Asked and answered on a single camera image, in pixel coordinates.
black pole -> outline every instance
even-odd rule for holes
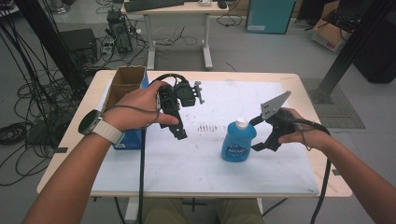
[[[395,5],[394,0],[373,1],[318,88],[309,92],[314,104],[327,104],[331,101],[330,94],[335,86],[353,63],[361,47],[370,38],[375,27],[384,20]]]
[[[76,100],[81,100],[88,89],[76,65],[68,54],[64,42],[53,27],[47,14],[37,0],[15,0],[15,4],[35,31],[38,39],[56,63],[65,80],[74,92]]]

gray carpet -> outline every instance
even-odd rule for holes
[[[309,92],[318,87],[321,79],[302,78],[302,82],[306,91]],[[345,97],[338,85],[334,88],[330,96],[332,98],[332,104],[314,104],[311,99],[322,125],[326,128],[365,129],[363,122],[361,122],[352,104]]]

person's left hand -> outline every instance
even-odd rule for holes
[[[138,89],[129,92],[116,104],[133,106],[146,112],[131,107],[113,107],[103,115],[104,120],[121,131],[145,127],[153,122],[168,125],[178,124],[177,118],[158,112],[157,92],[161,86],[165,85],[169,84],[155,81],[144,90]]]

watch strap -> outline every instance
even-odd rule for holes
[[[113,144],[117,144],[123,136],[123,133],[120,130],[103,120],[99,120],[92,131],[101,135]]]

white nozzle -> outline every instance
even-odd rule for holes
[[[245,130],[248,126],[248,120],[244,118],[237,118],[236,119],[236,128],[239,130]]]

